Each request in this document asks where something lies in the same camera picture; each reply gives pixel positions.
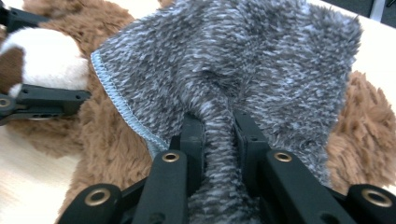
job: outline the light blue stitched edge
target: light blue stitched edge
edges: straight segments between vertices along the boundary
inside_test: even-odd
[[[169,146],[160,137],[151,133],[134,115],[131,107],[126,103],[127,101],[125,98],[120,94],[114,83],[111,81],[111,76],[103,65],[100,52],[98,50],[93,52],[91,60],[96,75],[99,77],[100,82],[105,88],[105,91],[114,106],[120,112],[129,127],[146,140],[148,152],[151,158],[154,159],[159,152],[167,150]]]

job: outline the black plastic bracket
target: black plastic bracket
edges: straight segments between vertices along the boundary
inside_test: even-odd
[[[22,84],[17,98],[0,94],[0,126],[11,119],[55,119],[75,115],[91,95]]]
[[[7,27],[7,33],[12,33],[22,27],[37,27],[40,22],[48,21],[46,17],[38,16],[16,8],[7,10],[0,1],[0,24]]]
[[[347,196],[327,189],[295,155],[271,150],[247,113],[235,111],[234,116],[243,179],[248,191],[260,198],[263,223],[385,224],[396,220],[396,197],[391,193],[371,185],[353,186]],[[197,188],[189,178],[195,174],[196,182],[201,182],[204,171],[203,128],[198,119],[186,115],[181,135],[172,139],[170,150],[156,156],[148,178],[121,193],[108,185],[83,190],[60,223],[187,223],[188,192]]]

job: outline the white plush fur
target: white plush fur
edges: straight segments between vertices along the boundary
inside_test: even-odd
[[[88,82],[88,60],[74,39],[60,32],[26,28],[11,34],[0,54],[11,48],[24,52],[22,82],[48,88],[83,90]],[[11,93],[18,92],[18,86]]]
[[[158,0],[107,0],[107,2],[112,2],[119,5],[120,7],[128,9],[129,13],[135,19],[141,19],[153,13],[155,9],[161,7]]]
[[[17,98],[17,96],[20,93],[21,89],[22,89],[22,84],[21,83],[15,84],[15,85],[13,85],[11,87],[11,89],[9,89],[8,95],[11,96],[11,97]]]

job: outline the gray knit fabric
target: gray knit fabric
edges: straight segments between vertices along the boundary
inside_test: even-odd
[[[300,0],[185,0],[136,21],[92,55],[106,92],[154,156],[183,114],[205,125],[205,181],[190,223],[260,222],[233,144],[233,110],[252,115],[274,148],[295,153],[330,186],[324,147],[361,28]]]

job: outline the fabric fold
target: fabric fold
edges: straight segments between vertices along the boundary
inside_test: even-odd
[[[136,21],[92,55],[108,96],[152,156],[187,112],[205,125],[191,223],[259,222],[241,181],[233,111],[330,186],[324,150],[361,36],[357,19],[300,0],[186,0]]]

